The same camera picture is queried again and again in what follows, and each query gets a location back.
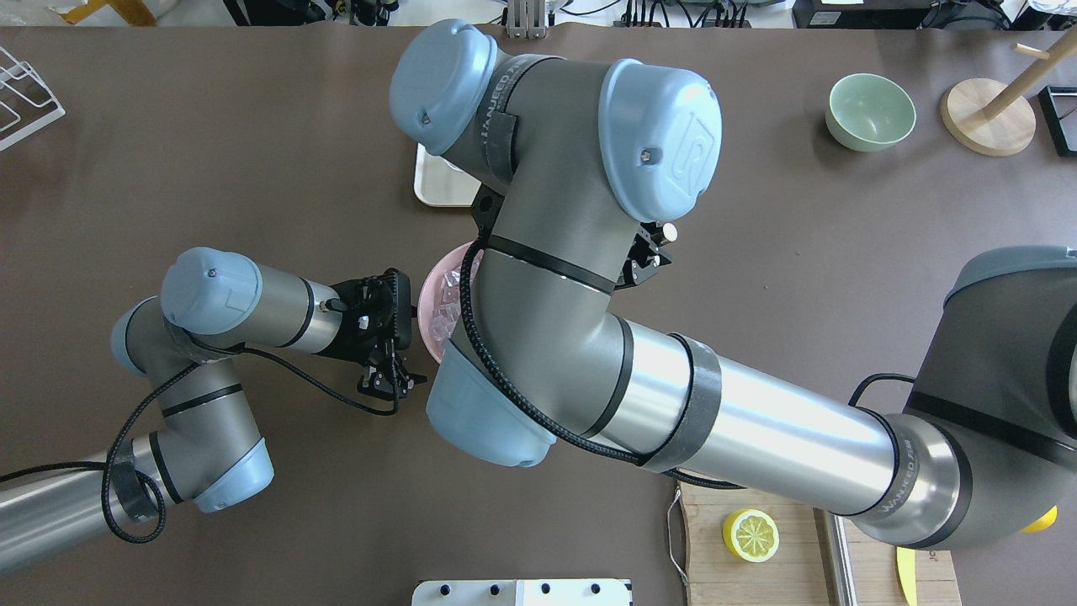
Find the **wooden cutting board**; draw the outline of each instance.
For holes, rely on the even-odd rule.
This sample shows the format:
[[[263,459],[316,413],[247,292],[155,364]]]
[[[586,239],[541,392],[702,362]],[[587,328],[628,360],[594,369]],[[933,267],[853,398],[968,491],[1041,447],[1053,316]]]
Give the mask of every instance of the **wooden cutting board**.
[[[688,606],[829,604],[812,508],[753,491],[714,491],[681,484],[686,527]],[[739,560],[722,539],[722,522],[738,509],[760,509],[778,524],[778,553],[763,564]],[[858,603],[904,606],[893,546],[844,521]],[[917,552],[920,606],[960,606],[949,551]]]

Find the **white label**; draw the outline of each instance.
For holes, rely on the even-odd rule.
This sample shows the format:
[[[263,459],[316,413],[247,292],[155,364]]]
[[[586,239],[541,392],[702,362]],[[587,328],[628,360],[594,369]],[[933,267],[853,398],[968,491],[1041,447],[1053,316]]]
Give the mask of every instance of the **white label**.
[[[834,25],[838,23],[838,17],[841,13],[837,11],[820,11],[812,15],[811,22],[808,23],[809,26],[812,25]]]

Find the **yellow knife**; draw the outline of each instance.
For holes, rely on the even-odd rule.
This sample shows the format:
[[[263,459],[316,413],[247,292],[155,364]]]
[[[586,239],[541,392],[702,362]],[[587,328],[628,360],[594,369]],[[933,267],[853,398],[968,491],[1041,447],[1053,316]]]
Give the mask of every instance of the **yellow knife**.
[[[897,548],[897,580],[909,606],[917,606],[917,551]]]

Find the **black box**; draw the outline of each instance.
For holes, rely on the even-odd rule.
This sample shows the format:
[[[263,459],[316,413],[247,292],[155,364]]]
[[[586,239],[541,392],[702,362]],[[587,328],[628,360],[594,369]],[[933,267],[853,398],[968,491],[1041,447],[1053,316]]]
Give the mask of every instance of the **black box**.
[[[799,28],[917,29],[932,0],[864,0],[863,4],[829,4],[796,0],[793,20]]]

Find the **yellow object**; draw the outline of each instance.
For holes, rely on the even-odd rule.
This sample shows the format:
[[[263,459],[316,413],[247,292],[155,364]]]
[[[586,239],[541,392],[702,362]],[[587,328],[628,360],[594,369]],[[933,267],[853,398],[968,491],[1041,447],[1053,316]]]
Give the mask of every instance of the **yellow object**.
[[[897,548],[897,582],[909,606],[917,606],[917,552],[904,547]]]
[[[726,547],[741,560],[759,563],[778,552],[778,524],[758,509],[739,509],[722,523]]]
[[[1048,511],[1047,513],[1045,513],[1043,518],[1040,518],[1039,520],[1036,520],[1032,524],[1029,524],[1021,532],[1022,533],[1038,533],[1039,531],[1045,531],[1047,529],[1050,529],[1051,524],[1053,524],[1054,521],[1058,520],[1058,519],[1059,519],[1059,507],[1054,506],[1054,507],[1051,508],[1050,511]]]

